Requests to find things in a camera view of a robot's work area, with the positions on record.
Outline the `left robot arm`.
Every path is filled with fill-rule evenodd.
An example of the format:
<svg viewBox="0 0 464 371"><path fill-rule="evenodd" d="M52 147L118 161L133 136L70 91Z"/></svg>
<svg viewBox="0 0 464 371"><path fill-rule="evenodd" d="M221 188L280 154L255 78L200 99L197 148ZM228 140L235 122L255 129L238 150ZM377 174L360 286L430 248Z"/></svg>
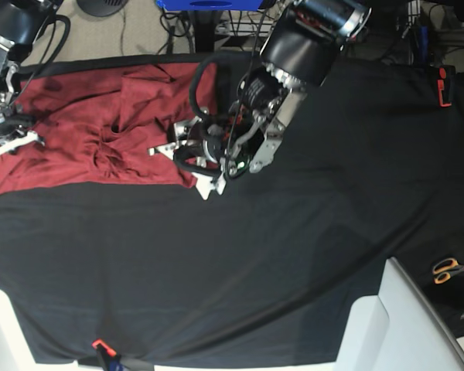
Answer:
<svg viewBox="0 0 464 371"><path fill-rule="evenodd" d="M187 172L236 179L270 165L284 133L306 98L306 87L321 86L344 46L366 26L372 9L357 1L292 1L261 50L249 56L237 101L227 114L204 112L197 88L210 64L244 59L239 52L209 55L189 86L198 126L173 161Z"/></svg>

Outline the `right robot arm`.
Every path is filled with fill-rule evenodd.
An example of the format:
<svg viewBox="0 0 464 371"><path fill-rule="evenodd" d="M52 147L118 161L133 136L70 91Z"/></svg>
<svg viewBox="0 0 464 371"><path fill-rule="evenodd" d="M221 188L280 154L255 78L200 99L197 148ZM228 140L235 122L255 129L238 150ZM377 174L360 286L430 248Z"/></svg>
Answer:
<svg viewBox="0 0 464 371"><path fill-rule="evenodd" d="M58 15L61 1L0 1L0 155L43 138L32 127L36 119L22 112L18 99L26 90L21 81L31 82L56 58L70 32L70 20ZM21 64L29 57L34 44L48 26L58 21L65 25L60 44L51 56L43 53L37 70L30 75L20 73Z"/></svg>

